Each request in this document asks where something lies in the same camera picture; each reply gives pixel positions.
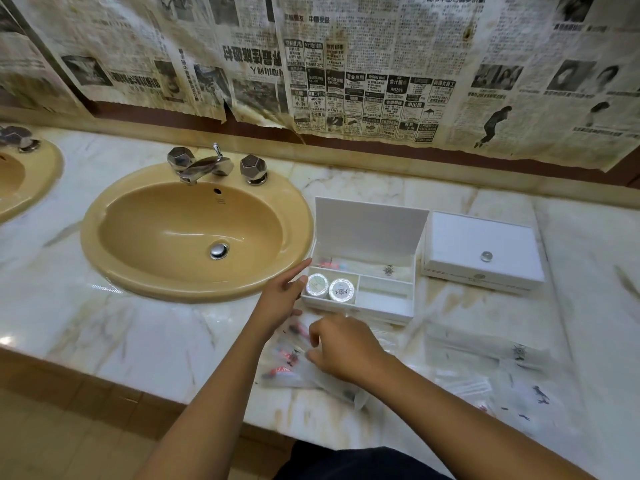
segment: sink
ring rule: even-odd
[[[48,141],[31,153],[0,148],[0,223],[39,201],[62,174],[63,158]]]
[[[140,169],[101,193],[81,227],[85,256],[108,280],[190,303],[260,290],[306,256],[312,236],[297,188],[274,171],[251,186],[237,164],[228,177],[194,186],[167,163]]]

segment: hand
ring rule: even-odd
[[[302,314],[301,310],[293,308],[293,304],[300,298],[300,293],[307,284],[307,277],[300,276],[296,281],[290,281],[310,264],[311,258],[305,259],[270,279],[262,290],[247,326],[260,330],[265,334],[265,340],[268,340],[289,316]]]
[[[356,385],[375,374],[391,355],[378,343],[369,326],[353,317],[330,314],[309,327],[307,358],[323,372]]]

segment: sink drain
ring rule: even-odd
[[[209,256],[216,261],[227,257],[227,254],[229,254],[229,245],[226,242],[214,244],[209,250]]]

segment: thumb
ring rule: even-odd
[[[306,275],[300,276],[296,281],[294,281],[291,284],[291,286],[289,286],[289,289],[287,290],[287,294],[290,295],[293,298],[293,300],[297,300],[300,294],[302,293],[302,290],[305,289],[307,280],[308,280],[308,277]]]
[[[309,362],[315,364],[318,367],[318,369],[322,370],[322,364],[323,364],[322,350],[318,350],[318,349],[308,350],[305,354],[305,357],[307,357]]]

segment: person's right hand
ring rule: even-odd
[[[307,358],[323,372],[362,386],[391,357],[378,343],[369,326],[342,314],[325,315],[309,327],[314,347]]]

